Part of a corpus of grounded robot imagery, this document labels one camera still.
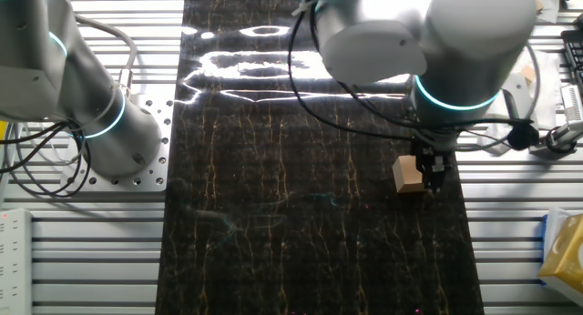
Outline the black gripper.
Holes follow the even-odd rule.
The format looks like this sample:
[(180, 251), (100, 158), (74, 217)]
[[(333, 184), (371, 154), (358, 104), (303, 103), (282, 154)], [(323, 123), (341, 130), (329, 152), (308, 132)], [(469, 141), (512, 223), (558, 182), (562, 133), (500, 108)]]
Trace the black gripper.
[(415, 156), (415, 165), (422, 174), (424, 188), (432, 192), (439, 192), (447, 173), (451, 170), (453, 152), (437, 150), (424, 141), (413, 140), (411, 154)]

